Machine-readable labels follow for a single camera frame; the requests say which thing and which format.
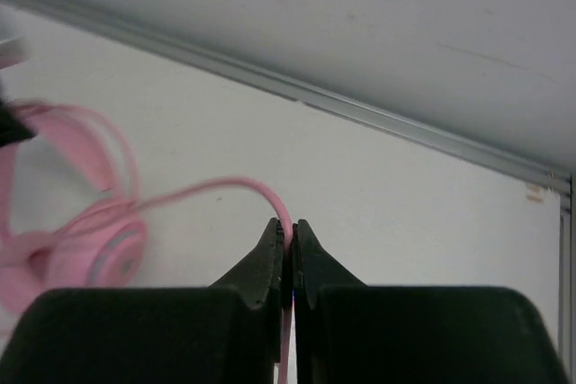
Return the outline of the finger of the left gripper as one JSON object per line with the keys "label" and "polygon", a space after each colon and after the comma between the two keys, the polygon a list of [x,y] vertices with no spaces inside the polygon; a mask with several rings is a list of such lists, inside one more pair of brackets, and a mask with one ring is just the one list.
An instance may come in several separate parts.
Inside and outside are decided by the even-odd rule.
{"label": "finger of the left gripper", "polygon": [[16,108],[1,97],[0,148],[33,139],[36,133],[30,129],[17,113]]}

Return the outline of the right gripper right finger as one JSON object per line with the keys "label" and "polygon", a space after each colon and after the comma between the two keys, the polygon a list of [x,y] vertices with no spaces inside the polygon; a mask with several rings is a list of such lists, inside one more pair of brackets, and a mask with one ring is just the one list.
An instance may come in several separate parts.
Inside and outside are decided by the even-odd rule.
{"label": "right gripper right finger", "polygon": [[363,283],[300,220],[292,240],[300,383],[564,383],[536,307],[490,286]]}

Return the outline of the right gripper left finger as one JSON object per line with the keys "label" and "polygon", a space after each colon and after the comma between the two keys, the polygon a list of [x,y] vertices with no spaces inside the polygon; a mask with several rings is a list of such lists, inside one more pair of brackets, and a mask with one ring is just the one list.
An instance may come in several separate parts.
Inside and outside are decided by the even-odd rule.
{"label": "right gripper left finger", "polygon": [[9,341],[12,383],[269,383],[281,354],[284,232],[207,287],[60,289]]}

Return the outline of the pink headphones with cable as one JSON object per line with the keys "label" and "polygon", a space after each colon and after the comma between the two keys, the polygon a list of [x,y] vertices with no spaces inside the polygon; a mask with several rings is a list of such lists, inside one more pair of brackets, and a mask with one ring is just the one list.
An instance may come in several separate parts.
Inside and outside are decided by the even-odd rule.
{"label": "pink headphones with cable", "polygon": [[[288,210],[266,185],[247,177],[213,178],[149,200],[140,198],[139,176],[133,156],[127,156],[130,188],[124,189],[119,171],[104,143],[88,127],[94,121],[120,138],[119,130],[100,113],[77,105],[15,103],[23,122],[36,136],[46,138],[103,193],[103,198],[54,231],[33,230],[15,235],[10,229],[10,198],[17,149],[1,148],[1,301],[18,316],[41,295],[60,289],[130,289],[148,240],[143,210],[224,186],[243,187],[264,197],[283,229],[281,354],[271,382],[288,376],[292,299],[284,293],[283,276],[289,263],[293,226]],[[1,357],[1,380],[9,380],[9,341]]]}

